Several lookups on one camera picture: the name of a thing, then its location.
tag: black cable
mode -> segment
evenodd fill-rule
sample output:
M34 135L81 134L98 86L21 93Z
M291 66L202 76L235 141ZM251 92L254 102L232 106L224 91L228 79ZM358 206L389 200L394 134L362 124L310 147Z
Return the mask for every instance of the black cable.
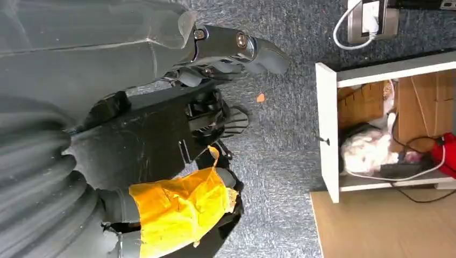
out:
M448 196L450 196L450 195L452 195L452 194L454 194L454 193L456 192L456 190L453 190L453 191L451 191L451 192L449 192L449 193L447 193L447 194L445 194L445 195L443 195L443 196L440 196L440 197L438 197L438 198L436 198L436 199L432 199L432 200L416 200L416 199L413 199L412 197L410 197L410 196L409 196L408 194L406 194L404 191L402 191L401 188L399 188L399 187L393 185L393 183L390 183L390 184L391 184L391 186L392 186L393 188L395 188L397 191L399 191L401 194L403 194L405 197L407 197L409 200L411 200L411 201L413 201L413 202L415 202L415 203L433 203L433 202L436 202L436 201L438 201L438 200L445 199L446 197L448 197Z
M420 137L416 137L416 138L413 138L413 139L409 140L406 144L401 143L401 142L398 141L398 140L396 139L396 137L394 136L394 128L396 127L396 123L397 123L398 120L399 120L399 115L396 114L396 120L394 120L393 126L391 127L391 136L392 136L393 140L394 140L396 143L398 143L399 145L401 145L402 147L404 147L404 153L406 153L407 149L411 149L411 150L414 151L414 152L417 152L417 153L420 153L420 154L424 154L423 152L420 152L420 151L418 151L418 150L416 150L416 149L414 149L414 148L412 148L412 147L410 146L410 144L411 144L412 142L416 141L416 140L420 140L420 139L432 139L432 140L434 140L434 141L437 141L437 139L435 139L435 138L433 138L433 137L429 137L429 136L420 136ZM456 170L454 170L452 167L448 166L446 163L443 163L443 165L444 165L446 168L448 168L448 169L450 169L450 170L452 170L453 172L456 173ZM416 199L413 199L412 197L410 197L408 194L406 194L401 188L395 186L394 183L392 183L392 182L389 182L389 183L391 184L391 187L393 187L394 189L396 189L397 191L399 191L401 194L403 194L405 197L407 197L409 200L411 200L411 201L413 201L413 202L415 202L415 203L433 203L433 202L436 202L436 201L438 201L438 200L442 200L442 199L444 199L444 198L446 198L446 197L448 197L448 196L450 196L450 195L456 193L456 189L455 189L455 190L453 190L453 191L451 191L451 192L449 192L449 193L447 193L447 194L445 194L445 195L443 195L443 196L440 196L440 197L438 197L438 198L436 198L436 199L432 199L432 200L416 200Z

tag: cardboard box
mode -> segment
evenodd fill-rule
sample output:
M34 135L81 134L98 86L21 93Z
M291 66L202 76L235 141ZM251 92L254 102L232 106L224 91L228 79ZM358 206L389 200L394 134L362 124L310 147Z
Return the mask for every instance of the cardboard box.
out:
M359 89L342 88L337 92L339 129L383 117L383 82Z
M399 142L427 152L434 145L432 139L410 141L436 138L452 131L455 78L455 70L447 70L399 79L397 132L393 132ZM393 150L398 150L397 145L393 145Z

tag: bolt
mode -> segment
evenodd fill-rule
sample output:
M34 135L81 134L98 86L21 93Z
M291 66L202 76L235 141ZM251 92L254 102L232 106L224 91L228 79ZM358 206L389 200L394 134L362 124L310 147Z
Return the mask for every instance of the bolt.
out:
M200 40L206 38L206 33L204 32L204 30L201 30L199 28L198 30L195 30L195 32L193 32L193 36L195 37L195 40Z
M236 35L236 44L238 44L238 47L240 48L246 48L247 47L247 36L243 34L242 32L238 32Z

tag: open drawer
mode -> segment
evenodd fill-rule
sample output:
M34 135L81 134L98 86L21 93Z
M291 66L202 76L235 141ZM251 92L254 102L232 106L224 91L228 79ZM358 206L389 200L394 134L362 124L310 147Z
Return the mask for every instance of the open drawer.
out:
M323 63L317 63L315 67L322 177L332 201L334 203L339 202L339 193L341 191L391 187L385 181L354 176L339 176L338 89L456 69L456 52L435 54L339 72L332 70ZM416 177L413 180L397 182L395 185L436 184L450 181L453 181L453 178L439 171L434 171L421 177Z

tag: yellow cover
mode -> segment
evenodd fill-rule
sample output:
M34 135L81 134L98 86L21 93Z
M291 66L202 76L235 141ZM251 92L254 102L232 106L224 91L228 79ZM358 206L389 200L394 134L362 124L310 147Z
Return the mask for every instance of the yellow cover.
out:
M173 180L130 186L141 223L141 258L161 257L198 243L229 209L228 190L212 167Z

